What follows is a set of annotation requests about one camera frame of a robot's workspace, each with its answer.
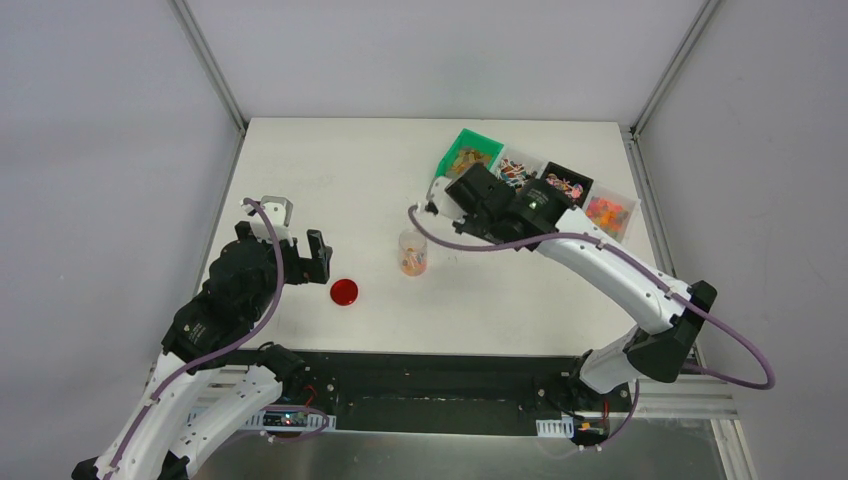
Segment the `clear plastic jar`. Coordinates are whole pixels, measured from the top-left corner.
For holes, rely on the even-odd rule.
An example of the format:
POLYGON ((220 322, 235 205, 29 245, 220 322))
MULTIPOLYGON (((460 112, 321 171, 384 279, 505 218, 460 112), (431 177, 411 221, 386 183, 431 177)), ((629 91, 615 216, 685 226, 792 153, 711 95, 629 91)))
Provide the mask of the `clear plastic jar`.
POLYGON ((398 262, 401 271, 410 277, 427 269, 427 239, 417 230, 405 230, 398 238, 398 262))

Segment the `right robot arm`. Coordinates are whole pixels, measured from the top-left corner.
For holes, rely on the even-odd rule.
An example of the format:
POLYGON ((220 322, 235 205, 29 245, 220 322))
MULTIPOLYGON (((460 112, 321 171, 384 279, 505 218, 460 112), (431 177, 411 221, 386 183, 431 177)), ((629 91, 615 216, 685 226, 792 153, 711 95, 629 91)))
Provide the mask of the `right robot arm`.
POLYGON ((581 357, 567 393, 583 410, 639 376, 675 382, 702 329, 702 315, 717 296, 705 281, 689 285, 633 257, 569 196, 542 179, 514 189, 473 165, 457 178, 435 178, 427 209, 452 219, 458 233, 526 248, 567 267, 634 320, 627 334, 581 357))

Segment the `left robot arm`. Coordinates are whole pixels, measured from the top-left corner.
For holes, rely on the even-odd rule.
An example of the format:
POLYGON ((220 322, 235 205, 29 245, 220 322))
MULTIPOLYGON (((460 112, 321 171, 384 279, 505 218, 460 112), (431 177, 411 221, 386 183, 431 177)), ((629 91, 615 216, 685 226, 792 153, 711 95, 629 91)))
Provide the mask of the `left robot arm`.
POLYGON ((332 248, 310 229, 302 257, 284 226, 241 221, 201 289, 174 315, 131 419, 74 479, 189 479, 258 410, 297 402, 305 360, 267 342, 242 350, 270 320, 285 285, 324 284, 332 248))

